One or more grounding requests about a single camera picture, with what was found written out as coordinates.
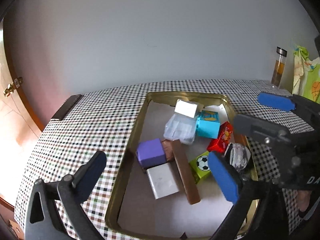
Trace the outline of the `teal building block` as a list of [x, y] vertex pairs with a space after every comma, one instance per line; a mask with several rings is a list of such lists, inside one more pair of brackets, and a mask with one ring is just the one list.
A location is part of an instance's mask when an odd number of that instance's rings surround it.
[[220, 130], [220, 118], [217, 112], [203, 110], [196, 121], [196, 135], [217, 139]]

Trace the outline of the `purple cube box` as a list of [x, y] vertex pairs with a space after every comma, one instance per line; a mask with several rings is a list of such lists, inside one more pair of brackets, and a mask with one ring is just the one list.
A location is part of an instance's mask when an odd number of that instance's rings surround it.
[[165, 152], [159, 138], [140, 142], [136, 150], [136, 155], [139, 164], [145, 170], [167, 162]]

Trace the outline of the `white oriental club box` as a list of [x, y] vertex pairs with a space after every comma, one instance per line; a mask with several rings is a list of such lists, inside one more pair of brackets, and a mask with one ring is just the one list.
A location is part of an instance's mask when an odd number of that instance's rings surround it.
[[201, 103], [178, 99], [174, 112], [193, 119], [203, 110], [203, 108], [204, 105]]

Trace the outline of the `black white patterned pouch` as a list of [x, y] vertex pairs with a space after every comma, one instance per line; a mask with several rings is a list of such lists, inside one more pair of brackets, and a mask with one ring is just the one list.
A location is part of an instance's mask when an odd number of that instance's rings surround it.
[[230, 142], [223, 157], [227, 163], [233, 166], [236, 171], [240, 173], [247, 167], [251, 159], [251, 152], [247, 146]]

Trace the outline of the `glass tea bottle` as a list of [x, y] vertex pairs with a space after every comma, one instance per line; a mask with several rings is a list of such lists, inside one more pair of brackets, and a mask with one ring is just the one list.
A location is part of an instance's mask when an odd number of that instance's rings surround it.
[[277, 47], [276, 53], [278, 54], [278, 59], [274, 65], [274, 71], [271, 79], [272, 87], [279, 87], [281, 83], [281, 78], [284, 72], [287, 51], [283, 48]]

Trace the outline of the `green cartoon cloth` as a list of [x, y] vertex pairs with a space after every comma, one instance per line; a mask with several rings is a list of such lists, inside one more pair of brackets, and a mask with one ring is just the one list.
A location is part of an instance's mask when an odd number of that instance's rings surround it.
[[319, 57], [309, 59], [309, 52], [305, 47], [298, 46], [294, 53], [294, 72], [292, 93], [319, 103]]

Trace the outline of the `red snack box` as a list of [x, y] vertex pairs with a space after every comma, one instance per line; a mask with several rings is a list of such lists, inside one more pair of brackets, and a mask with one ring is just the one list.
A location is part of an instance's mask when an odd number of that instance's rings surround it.
[[233, 133], [233, 126], [230, 122], [224, 122], [219, 129], [219, 133], [216, 139], [212, 139], [207, 147], [208, 152], [217, 152], [224, 154], [229, 141], [231, 139], [231, 135]]

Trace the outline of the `brown long box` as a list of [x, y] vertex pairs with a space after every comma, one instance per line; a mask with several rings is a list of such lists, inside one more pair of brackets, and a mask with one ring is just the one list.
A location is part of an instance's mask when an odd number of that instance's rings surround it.
[[171, 141], [171, 146], [188, 203], [190, 205], [196, 204], [201, 201], [201, 198], [185, 150], [179, 140]]

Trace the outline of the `gold metal tray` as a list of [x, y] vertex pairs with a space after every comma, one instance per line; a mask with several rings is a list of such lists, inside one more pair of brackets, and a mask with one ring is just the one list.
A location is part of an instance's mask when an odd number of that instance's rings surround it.
[[232, 122], [235, 110], [227, 96], [196, 92], [150, 92], [130, 134], [111, 199], [106, 225], [141, 239], [209, 239], [232, 208], [208, 171], [208, 138], [190, 145], [163, 137], [178, 100], [216, 111]]

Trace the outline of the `white small box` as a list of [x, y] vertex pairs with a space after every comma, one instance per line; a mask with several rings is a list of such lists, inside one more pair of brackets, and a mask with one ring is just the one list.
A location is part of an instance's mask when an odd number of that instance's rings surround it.
[[164, 163], [146, 171], [155, 199], [160, 199], [180, 191], [172, 166]]

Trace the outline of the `copper brown box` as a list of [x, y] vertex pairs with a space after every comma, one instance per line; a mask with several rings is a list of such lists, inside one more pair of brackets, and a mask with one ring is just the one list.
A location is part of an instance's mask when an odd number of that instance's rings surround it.
[[174, 161], [174, 154], [173, 154], [173, 150], [172, 150], [172, 146], [171, 146], [171, 141], [164, 139], [161, 141], [161, 143], [162, 143], [162, 147], [163, 147], [163, 150], [165, 153], [166, 160], [168, 162]]

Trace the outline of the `clear plastic case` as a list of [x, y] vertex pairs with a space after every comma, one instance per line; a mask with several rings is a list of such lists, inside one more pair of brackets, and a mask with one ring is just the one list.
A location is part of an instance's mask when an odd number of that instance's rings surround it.
[[167, 140], [179, 140], [182, 144], [191, 145], [195, 140], [196, 118], [173, 114], [165, 124], [163, 137]]

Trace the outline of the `dark flat bar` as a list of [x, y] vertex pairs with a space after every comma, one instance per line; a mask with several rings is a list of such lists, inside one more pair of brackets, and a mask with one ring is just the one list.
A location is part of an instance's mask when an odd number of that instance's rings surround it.
[[73, 108], [73, 106], [81, 99], [81, 94], [70, 96], [63, 105], [55, 112], [51, 120], [61, 121], [67, 113]]

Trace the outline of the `wooden door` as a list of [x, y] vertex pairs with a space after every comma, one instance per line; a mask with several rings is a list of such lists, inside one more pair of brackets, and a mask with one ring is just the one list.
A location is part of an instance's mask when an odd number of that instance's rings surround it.
[[5, 47], [3, 21], [1, 21], [1, 138], [13, 140], [18, 146], [36, 141], [44, 125], [34, 112], [23, 90], [23, 84], [9, 97], [3, 91], [18, 78], [11, 54]]

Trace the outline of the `brass door knob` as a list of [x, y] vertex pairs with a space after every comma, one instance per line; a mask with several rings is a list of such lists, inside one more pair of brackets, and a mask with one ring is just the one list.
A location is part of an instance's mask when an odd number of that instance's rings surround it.
[[23, 77], [15, 78], [13, 83], [8, 84], [7, 88], [3, 91], [4, 96], [7, 98], [14, 93], [15, 90], [23, 84]]

